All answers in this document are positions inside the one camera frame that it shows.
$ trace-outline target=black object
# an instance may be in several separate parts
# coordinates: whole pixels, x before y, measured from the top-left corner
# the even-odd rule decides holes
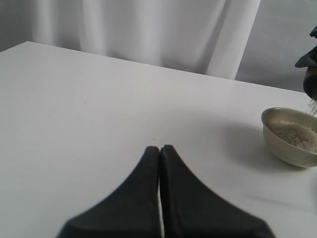
[[[140,162],[108,198],[69,220],[58,238],[159,238],[159,149]]]
[[[295,64],[296,68],[317,66],[317,47],[302,56]]]
[[[312,32],[309,34],[311,37],[317,38],[317,26],[312,30]]]
[[[317,38],[317,26],[310,33],[311,37]],[[307,54],[302,56],[295,64],[296,68],[308,67],[307,72],[311,72],[312,68],[317,67],[317,47],[313,48]],[[316,100],[317,97],[317,75],[306,73],[303,83],[304,92],[310,97]]]
[[[273,238],[266,223],[210,191],[173,146],[161,150],[159,188],[166,238]]]
[[[316,101],[317,96],[317,75],[311,75],[304,79],[303,83],[304,92]]]

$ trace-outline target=uncooked rice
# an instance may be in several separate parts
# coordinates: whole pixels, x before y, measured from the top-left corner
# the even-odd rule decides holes
[[[278,121],[268,125],[268,127],[287,143],[317,153],[317,133],[310,127],[287,121]]]

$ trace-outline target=metal bowl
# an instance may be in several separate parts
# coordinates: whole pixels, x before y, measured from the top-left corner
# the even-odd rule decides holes
[[[317,118],[289,108],[270,108],[262,113],[264,141],[275,156],[298,167],[309,168],[317,166],[317,153],[289,144],[268,128],[270,124],[279,121],[297,123],[310,127],[317,132]]]

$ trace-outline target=table surface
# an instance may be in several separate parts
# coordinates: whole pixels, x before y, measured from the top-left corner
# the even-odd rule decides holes
[[[164,144],[278,238],[317,237],[316,169],[262,137],[261,113],[305,111],[305,94],[31,42],[0,53],[0,72],[0,237],[55,237]]]

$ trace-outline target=curtain fold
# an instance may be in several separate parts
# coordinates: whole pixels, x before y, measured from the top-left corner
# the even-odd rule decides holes
[[[234,79],[260,0],[31,0],[33,41]]]

